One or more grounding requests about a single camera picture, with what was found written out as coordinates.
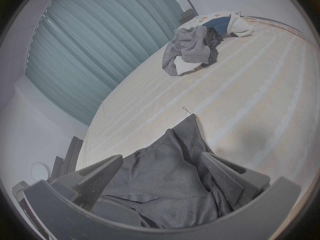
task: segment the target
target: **teal curtain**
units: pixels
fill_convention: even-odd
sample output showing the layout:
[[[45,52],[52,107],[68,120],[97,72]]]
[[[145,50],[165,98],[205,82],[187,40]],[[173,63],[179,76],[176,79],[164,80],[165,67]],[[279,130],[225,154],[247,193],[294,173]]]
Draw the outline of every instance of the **teal curtain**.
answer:
[[[90,125],[102,101],[174,38],[176,0],[53,0],[31,43],[26,76]]]

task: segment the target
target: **mattress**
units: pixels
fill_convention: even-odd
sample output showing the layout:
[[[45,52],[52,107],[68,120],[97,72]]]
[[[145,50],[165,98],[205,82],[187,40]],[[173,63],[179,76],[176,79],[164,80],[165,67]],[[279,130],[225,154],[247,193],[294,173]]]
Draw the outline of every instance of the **mattress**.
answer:
[[[102,102],[76,169],[149,146],[195,113],[218,156],[309,187],[320,162],[320,53],[297,30],[246,17],[255,35],[228,37],[218,62],[184,76],[161,68],[162,47]]]

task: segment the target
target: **bed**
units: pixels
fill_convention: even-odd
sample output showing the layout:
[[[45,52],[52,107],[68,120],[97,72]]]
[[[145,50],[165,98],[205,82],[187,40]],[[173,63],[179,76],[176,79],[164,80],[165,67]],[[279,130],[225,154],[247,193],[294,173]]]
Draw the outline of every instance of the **bed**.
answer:
[[[184,76],[161,68],[162,47],[102,102],[76,169],[149,146],[195,113],[218,156],[309,187],[319,168],[320,53],[302,33],[245,17],[255,35],[228,37],[218,62]]]

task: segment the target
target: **curtain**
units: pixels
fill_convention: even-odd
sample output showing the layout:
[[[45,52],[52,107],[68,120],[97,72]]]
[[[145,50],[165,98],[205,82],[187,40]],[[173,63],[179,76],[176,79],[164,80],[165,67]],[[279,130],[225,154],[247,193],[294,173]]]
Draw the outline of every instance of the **curtain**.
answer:
[[[102,101],[174,38],[176,0],[53,0],[31,42],[26,76],[90,125]]]

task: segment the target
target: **bed sheet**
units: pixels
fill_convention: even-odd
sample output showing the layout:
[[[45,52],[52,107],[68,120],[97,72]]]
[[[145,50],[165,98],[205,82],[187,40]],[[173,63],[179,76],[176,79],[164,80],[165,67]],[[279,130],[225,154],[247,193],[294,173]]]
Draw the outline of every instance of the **bed sheet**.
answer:
[[[218,62],[191,74],[162,70],[166,46],[143,62],[101,104],[76,169],[149,146],[186,118],[186,107],[216,155],[271,183],[285,176],[302,196],[320,162],[320,53],[295,29],[246,21],[255,35],[225,38]]]

